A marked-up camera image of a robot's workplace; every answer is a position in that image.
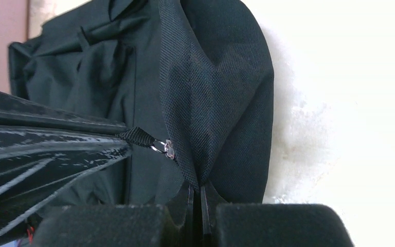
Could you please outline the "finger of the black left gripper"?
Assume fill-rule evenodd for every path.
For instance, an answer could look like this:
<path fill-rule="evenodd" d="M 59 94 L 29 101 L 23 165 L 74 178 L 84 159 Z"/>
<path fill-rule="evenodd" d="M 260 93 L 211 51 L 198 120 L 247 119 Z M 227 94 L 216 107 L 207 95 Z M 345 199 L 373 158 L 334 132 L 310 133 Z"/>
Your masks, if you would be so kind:
<path fill-rule="evenodd" d="M 75 181 L 128 157 L 125 129 L 0 92 L 0 242 Z"/>

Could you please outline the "black student backpack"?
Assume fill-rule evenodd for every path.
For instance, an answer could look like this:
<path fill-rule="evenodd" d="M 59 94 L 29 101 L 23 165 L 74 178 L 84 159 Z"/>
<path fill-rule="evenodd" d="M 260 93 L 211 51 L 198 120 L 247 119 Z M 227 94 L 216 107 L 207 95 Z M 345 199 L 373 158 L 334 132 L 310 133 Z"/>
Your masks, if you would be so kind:
<path fill-rule="evenodd" d="M 13 95 L 139 127 L 175 159 L 132 156 L 63 191 L 60 206 L 165 204 L 183 182 L 232 203 L 261 203 L 268 178 L 274 70 L 241 1 L 90 1 L 9 46 Z"/>

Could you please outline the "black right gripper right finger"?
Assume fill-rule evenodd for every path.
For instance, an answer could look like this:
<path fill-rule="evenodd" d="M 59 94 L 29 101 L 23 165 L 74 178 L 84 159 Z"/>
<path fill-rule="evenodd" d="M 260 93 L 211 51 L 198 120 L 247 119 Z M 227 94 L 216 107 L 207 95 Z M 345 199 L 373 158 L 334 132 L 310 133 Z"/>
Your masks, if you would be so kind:
<path fill-rule="evenodd" d="M 227 203 L 201 187 L 204 246 L 353 246 L 337 213 L 321 204 Z"/>

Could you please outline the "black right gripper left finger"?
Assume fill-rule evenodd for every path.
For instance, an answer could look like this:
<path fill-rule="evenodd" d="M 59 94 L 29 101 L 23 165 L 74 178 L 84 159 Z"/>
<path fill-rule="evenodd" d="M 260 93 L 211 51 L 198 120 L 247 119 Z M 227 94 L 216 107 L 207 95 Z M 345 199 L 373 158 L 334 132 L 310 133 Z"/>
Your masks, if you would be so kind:
<path fill-rule="evenodd" d="M 62 207 L 37 228 L 32 246 L 185 246 L 194 191 L 165 205 Z"/>

